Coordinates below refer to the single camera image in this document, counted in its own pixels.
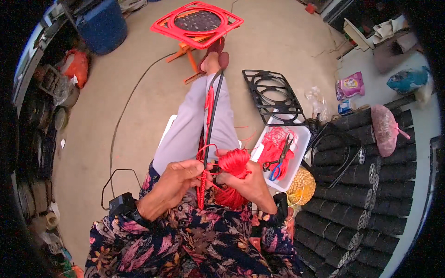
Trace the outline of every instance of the pink mesh bag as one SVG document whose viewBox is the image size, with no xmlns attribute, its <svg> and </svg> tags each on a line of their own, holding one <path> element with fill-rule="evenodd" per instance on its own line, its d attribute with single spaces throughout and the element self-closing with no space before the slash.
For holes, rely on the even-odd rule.
<svg viewBox="0 0 445 278">
<path fill-rule="evenodd" d="M 399 133 L 409 140 L 409 135 L 399 129 L 394 115 L 383 105 L 371 107 L 371 118 L 377 147 L 382 157 L 388 157 L 394 152 Z"/>
</svg>

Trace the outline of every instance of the hand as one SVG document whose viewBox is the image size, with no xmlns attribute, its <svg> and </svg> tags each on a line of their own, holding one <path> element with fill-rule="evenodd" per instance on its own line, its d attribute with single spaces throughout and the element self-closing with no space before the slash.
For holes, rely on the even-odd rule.
<svg viewBox="0 0 445 278">
<path fill-rule="evenodd" d="M 220 149 L 216 155 L 224 155 L 227 151 Z M 246 169 L 252 173 L 248 174 L 243 180 L 223 172 L 216 177 L 216 182 L 235 188 L 244 198 L 255 203 L 259 210 L 269 214 L 277 213 L 277 206 L 267 188 L 260 164 L 250 160 L 246 164 Z"/>
<path fill-rule="evenodd" d="M 166 210 L 176 207 L 189 188 L 201 185 L 197 177 L 203 170 L 204 165 L 199 160 L 169 163 L 153 190 L 136 202 L 139 214 L 153 221 Z"/>
</svg>

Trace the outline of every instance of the white plastic basket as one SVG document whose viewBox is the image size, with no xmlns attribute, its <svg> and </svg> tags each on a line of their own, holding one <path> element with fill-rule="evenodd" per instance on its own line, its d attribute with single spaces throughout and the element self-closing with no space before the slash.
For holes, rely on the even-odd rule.
<svg viewBox="0 0 445 278">
<path fill-rule="evenodd" d="M 288 118 L 292 119 L 294 115 L 280 115 L 281 118 Z M 270 117 L 269 121 L 267 121 L 268 124 L 270 123 L 282 123 L 282 121 L 275 119 L 274 117 Z M 299 120 L 295 120 L 294 123 L 301 123 Z M 261 153 L 263 152 L 264 145 L 261 144 L 263 141 L 263 137 L 272 127 L 266 126 L 261 133 L 261 136 L 259 137 L 258 141 L 255 144 L 254 150 L 251 153 L 251 160 L 257 161 Z M 309 140 L 311 139 L 311 133 L 305 127 L 304 125 L 297 125 L 297 126 L 287 126 L 288 129 L 295 132 L 295 134 L 298 136 L 298 141 L 295 144 L 291 145 L 291 151 L 294 152 L 295 158 L 291 159 L 289 161 L 289 166 L 287 168 L 287 173 L 284 177 L 284 179 L 278 181 L 270 181 L 269 177 L 271 175 L 270 171 L 267 171 L 263 173 L 264 179 L 266 180 L 266 183 L 268 186 L 273 187 L 277 189 L 280 192 L 286 192 L 289 187 L 291 187 L 292 181 L 294 180 L 295 175 L 297 174 L 298 168 L 300 167 L 301 161 L 304 157 L 304 152 L 306 151 L 307 145 L 309 144 Z"/>
</svg>

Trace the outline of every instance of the yellow beans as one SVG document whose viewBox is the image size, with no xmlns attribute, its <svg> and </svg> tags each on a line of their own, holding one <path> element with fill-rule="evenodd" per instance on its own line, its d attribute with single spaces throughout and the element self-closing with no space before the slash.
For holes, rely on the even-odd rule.
<svg viewBox="0 0 445 278">
<path fill-rule="evenodd" d="M 291 187 L 287 190 L 287 198 L 290 205 L 306 204 L 314 195 L 315 179 L 304 167 L 300 166 Z"/>
</svg>

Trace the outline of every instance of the red frame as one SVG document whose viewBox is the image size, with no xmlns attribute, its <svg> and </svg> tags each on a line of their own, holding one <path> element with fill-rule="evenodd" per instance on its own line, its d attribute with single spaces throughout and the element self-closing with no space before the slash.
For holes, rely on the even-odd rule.
<svg viewBox="0 0 445 278">
<path fill-rule="evenodd" d="M 221 25 L 216 28 L 215 30 L 205 31 L 205 32 L 191 32 L 187 30 L 183 30 L 177 26 L 174 25 L 174 19 L 177 17 L 177 15 L 184 13 L 184 12 L 190 12 L 190 11 L 208 11 L 216 14 L 221 19 Z M 229 20 L 227 17 L 231 17 L 235 19 L 235 22 L 231 25 L 228 24 Z M 220 37 L 226 35 L 230 30 L 237 28 L 240 26 L 244 20 L 231 12 L 228 12 L 226 10 L 223 10 L 221 8 L 218 8 L 216 6 L 203 3 L 201 1 L 194 1 L 191 2 L 185 6 L 182 6 L 167 15 L 163 16 L 162 18 L 158 19 L 153 23 L 153 25 L 150 27 L 150 30 L 156 33 L 160 33 L 165 36 L 172 37 L 174 39 L 177 39 L 179 41 L 182 41 L 194 48 L 198 49 L 206 49 L 208 48 L 212 43 L 214 43 L 216 40 L 218 40 Z M 194 41 L 190 37 L 196 37 L 196 36 L 211 36 L 210 39 L 204 41 L 204 42 L 197 42 Z"/>
</svg>

